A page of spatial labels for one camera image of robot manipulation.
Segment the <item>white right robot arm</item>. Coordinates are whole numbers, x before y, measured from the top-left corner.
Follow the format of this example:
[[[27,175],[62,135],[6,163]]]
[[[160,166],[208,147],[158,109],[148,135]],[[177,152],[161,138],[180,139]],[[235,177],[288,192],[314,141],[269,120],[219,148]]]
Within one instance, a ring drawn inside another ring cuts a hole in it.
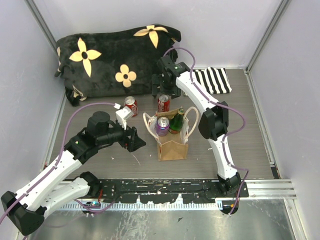
[[[202,88],[185,63],[174,63],[170,56],[165,55],[156,64],[161,74],[152,77],[152,95],[161,93],[177,98],[181,92],[187,94],[201,114],[198,129],[212,148],[220,193],[225,197],[238,193],[242,180],[238,170],[234,168],[228,145],[228,104],[219,102]]]

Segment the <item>watermelon print canvas bag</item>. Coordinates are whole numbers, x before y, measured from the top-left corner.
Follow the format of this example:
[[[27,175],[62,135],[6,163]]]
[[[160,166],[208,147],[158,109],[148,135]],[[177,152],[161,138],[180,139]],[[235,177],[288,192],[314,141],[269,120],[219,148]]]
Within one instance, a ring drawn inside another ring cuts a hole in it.
[[[188,119],[188,113],[191,111],[195,112],[195,121],[192,127],[190,127],[190,121]],[[150,116],[145,112],[142,114],[147,131],[157,142],[159,161],[183,160],[187,158],[189,148],[188,140],[199,122],[199,111],[193,106],[189,107],[183,115],[183,125],[180,132],[177,134],[168,132],[166,135],[160,136],[156,129],[158,120],[161,117],[171,120],[176,114],[178,114],[178,109],[167,112],[157,112],[154,116]]]

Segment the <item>red cola can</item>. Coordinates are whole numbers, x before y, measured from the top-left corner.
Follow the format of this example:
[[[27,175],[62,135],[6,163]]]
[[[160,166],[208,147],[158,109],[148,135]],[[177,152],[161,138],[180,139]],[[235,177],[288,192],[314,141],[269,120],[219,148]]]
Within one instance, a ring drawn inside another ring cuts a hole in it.
[[[138,115],[137,100],[133,96],[126,97],[124,100],[124,105],[132,110],[133,117]]]
[[[159,113],[170,111],[170,97],[168,95],[159,95],[157,100],[157,111]]]

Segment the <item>purple Fanta can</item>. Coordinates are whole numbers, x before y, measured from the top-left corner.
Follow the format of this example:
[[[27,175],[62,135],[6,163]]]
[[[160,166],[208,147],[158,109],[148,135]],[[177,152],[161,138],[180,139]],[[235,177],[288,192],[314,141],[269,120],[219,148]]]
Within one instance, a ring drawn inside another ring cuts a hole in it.
[[[168,134],[170,128],[170,120],[167,117],[159,117],[156,122],[156,133],[163,137]]]

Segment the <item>green glass bottle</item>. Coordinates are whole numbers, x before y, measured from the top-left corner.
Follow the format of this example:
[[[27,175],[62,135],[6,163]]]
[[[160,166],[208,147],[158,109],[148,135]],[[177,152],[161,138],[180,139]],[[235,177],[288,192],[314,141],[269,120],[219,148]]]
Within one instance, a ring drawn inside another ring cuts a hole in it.
[[[169,132],[171,134],[178,134],[184,124],[184,108],[179,108],[177,114],[170,120]]]

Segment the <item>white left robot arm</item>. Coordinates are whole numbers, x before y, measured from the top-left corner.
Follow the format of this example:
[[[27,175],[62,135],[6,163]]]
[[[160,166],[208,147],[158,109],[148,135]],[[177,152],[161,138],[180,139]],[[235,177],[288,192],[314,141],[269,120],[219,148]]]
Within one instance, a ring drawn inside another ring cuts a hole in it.
[[[146,145],[138,136],[137,129],[127,126],[126,120],[131,114],[129,109],[118,110],[116,121],[112,121],[104,111],[93,113],[86,127],[62,146],[62,152],[37,177],[16,192],[7,191],[2,195],[0,199],[5,216],[23,236],[35,232],[52,212],[64,204],[81,197],[95,198],[99,195],[101,183],[89,171],[68,185],[55,189],[99,150],[119,143],[131,153]]]

